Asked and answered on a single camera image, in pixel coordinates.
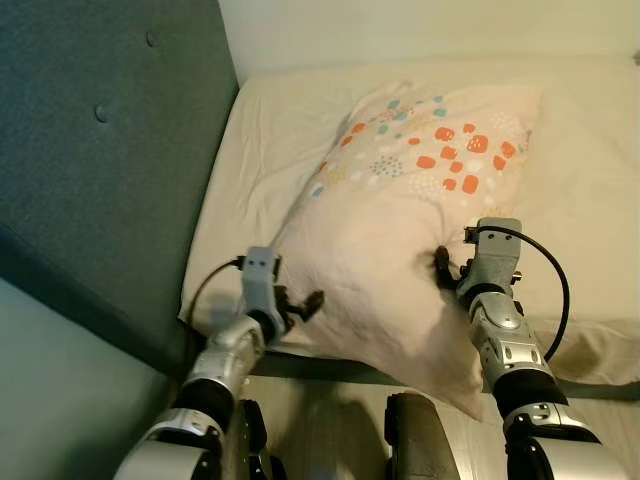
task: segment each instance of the black cable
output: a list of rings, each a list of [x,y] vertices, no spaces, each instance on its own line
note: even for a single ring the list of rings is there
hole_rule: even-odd
[[[481,232],[486,232],[486,231],[505,233],[507,235],[512,235],[514,237],[517,237],[520,240],[528,243],[529,245],[534,247],[536,250],[538,250],[540,253],[542,253],[542,255],[544,255],[546,259],[549,260],[549,262],[551,262],[551,265],[553,265],[553,268],[555,268],[556,273],[560,278],[560,283],[562,284],[562,315],[560,316],[560,324],[558,325],[558,329],[556,330],[556,336],[553,339],[551,346],[547,350],[547,353],[544,354],[544,359],[548,362],[549,360],[551,360],[551,357],[553,357],[553,355],[556,353],[556,350],[558,350],[558,347],[560,346],[560,342],[562,342],[564,331],[567,328],[567,322],[569,320],[570,297],[569,297],[569,282],[567,281],[567,276],[564,274],[562,267],[560,266],[558,261],[555,259],[555,257],[551,255],[551,252],[549,252],[549,250],[547,250],[538,242],[536,242],[533,238],[530,238],[526,236],[524,233],[518,232],[517,230],[512,230],[506,227],[491,226],[491,225],[484,225],[482,227],[478,227],[476,230],[476,233],[480,234]]]

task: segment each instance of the pillow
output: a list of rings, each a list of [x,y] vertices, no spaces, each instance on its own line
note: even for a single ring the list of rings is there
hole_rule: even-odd
[[[469,321],[436,286],[433,254],[479,217],[509,212],[539,97],[531,86],[442,94],[401,82],[359,102],[275,242],[291,298],[325,292],[298,327],[323,353],[481,417]]]

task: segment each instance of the orange dot pattern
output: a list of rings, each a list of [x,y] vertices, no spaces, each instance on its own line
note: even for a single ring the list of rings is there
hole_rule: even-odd
[[[416,165],[420,168],[433,168],[436,166],[436,161],[435,159],[427,157],[426,155],[420,155],[418,157]]]
[[[357,123],[352,129],[351,133],[360,133],[367,125],[364,123]]]
[[[476,126],[473,125],[472,123],[465,123],[464,126],[462,127],[462,131],[463,133],[466,133],[466,134],[472,134],[476,131]],[[436,140],[440,140],[442,142],[450,142],[455,138],[456,132],[451,128],[439,127],[435,131],[434,136]],[[419,145],[420,142],[421,140],[417,137],[412,137],[408,140],[409,145]],[[486,153],[489,149],[489,139],[485,135],[476,133],[469,139],[469,141],[467,142],[466,148],[468,151],[472,153],[477,153],[477,154]],[[505,158],[509,159],[513,157],[513,155],[515,155],[516,152],[517,152],[516,148],[511,143],[503,142],[500,145],[500,153],[502,153],[502,156],[495,155],[493,157],[493,168],[498,172],[504,170],[504,168],[507,165],[507,161],[505,160]],[[458,151],[450,145],[445,145],[440,150],[440,158],[443,158],[450,162],[449,171],[453,174],[459,174],[464,170],[464,163],[461,161],[457,161],[456,160],[457,157],[458,157]],[[429,157],[426,155],[420,155],[418,156],[416,165],[418,166],[418,168],[430,169],[430,168],[434,168],[437,165],[437,161],[432,157]],[[457,185],[458,185],[458,181],[455,178],[449,177],[449,178],[445,178],[442,181],[442,186],[449,191],[454,191]],[[473,195],[478,191],[479,186],[480,186],[480,179],[476,175],[468,174],[464,176],[460,189],[468,195]]]

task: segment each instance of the floor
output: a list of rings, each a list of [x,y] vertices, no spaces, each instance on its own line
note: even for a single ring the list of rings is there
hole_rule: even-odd
[[[318,380],[251,377],[244,396],[257,400],[288,480],[384,479],[389,447],[383,438],[387,396],[402,387]],[[486,395],[485,420],[476,422],[434,401],[462,480],[506,479],[502,421]],[[628,471],[640,480],[640,402],[575,399],[590,423]]]

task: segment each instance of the cable connector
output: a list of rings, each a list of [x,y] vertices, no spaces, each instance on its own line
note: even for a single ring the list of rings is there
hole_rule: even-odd
[[[478,243],[478,227],[464,228],[464,243]]]
[[[247,257],[244,255],[238,255],[235,260],[231,260],[231,262],[229,262],[230,266],[232,267],[236,267],[238,270],[242,271],[242,267],[244,267],[244,260]]]

